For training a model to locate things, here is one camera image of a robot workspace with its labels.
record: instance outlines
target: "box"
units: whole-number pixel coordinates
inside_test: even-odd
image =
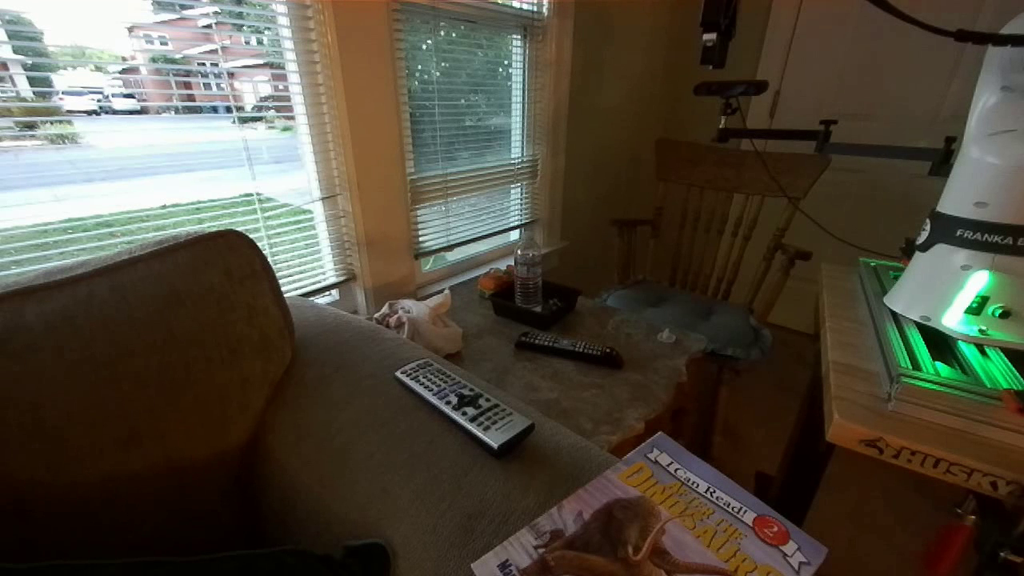
[[[539,311],[514,308],[514,281],[508,281],[490,299],[490,306],[491,306],[491,314],[499,314],[499,316],[508,316],[508,320],[533,327],[533,331],[550,331],[553,324],[560,324],[563,316],[570,316],[576,311],[576,299],[579,299],[576,288],[543,281],[543,308]]]

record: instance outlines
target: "grass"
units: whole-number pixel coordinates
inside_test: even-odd
[[[55,263],[97,261],[157,237],[223,227],[244,231],[261,248],[288,294],[330,281],[315,240],[315,214],[303,206],[244,191],[139,212],[4,227],[0,285],[17,275],[52,268]]]

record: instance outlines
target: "window blinds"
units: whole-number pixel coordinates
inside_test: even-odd
[[[216,227],[249,235],[288,294],[341,281],[324,6],[152,0],[131,19],[120,6],[80,24],[109,45],[63,45],[73,14],[44,28],[48,0],[22,14],[0,0],[0,285]]]
[[[533,218],[543,4],[396,4],[417,261],[442,268]]]

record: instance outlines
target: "cord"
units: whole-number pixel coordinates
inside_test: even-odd
[[[976,28],[939,28],[931,27],[900,6],[893,6],[890,0],[867,0],[870,6],[890,14],[893,19],[925,28],[927,36],[939,36],[939,38],[952,38],[952,43],[967,43],[967,45],[1001,45],[1001,50],[1021,50],[1024,36],[1001,36],[1001,32],[976,32]]]
[[[896,252],[886,252],[886,250],[875,250],[875,248],[867,248],[867,245],[857,245],[857,240],[849,240],[842,235],[834,235],[831,227],[824,227],[815,214],[810,214],[801,198],[789,196],[789,189],[770,174],[770,164],[764,156],[764,152],[759,147],[759,140],[744,138],[744,143],[754,152],[764,178],[770,180],[773,191],[805,221],[811,224],[820,235],[831,237],[834,245],[849,248],[849,250],[857,250],[857,252],[867,252],[867,258],[875,258],[875,261],[900,261]]]

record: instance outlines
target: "magazine cover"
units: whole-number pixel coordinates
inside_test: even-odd
[[[473,576],[805,576],[824,549],[651,435],[473,565]]]

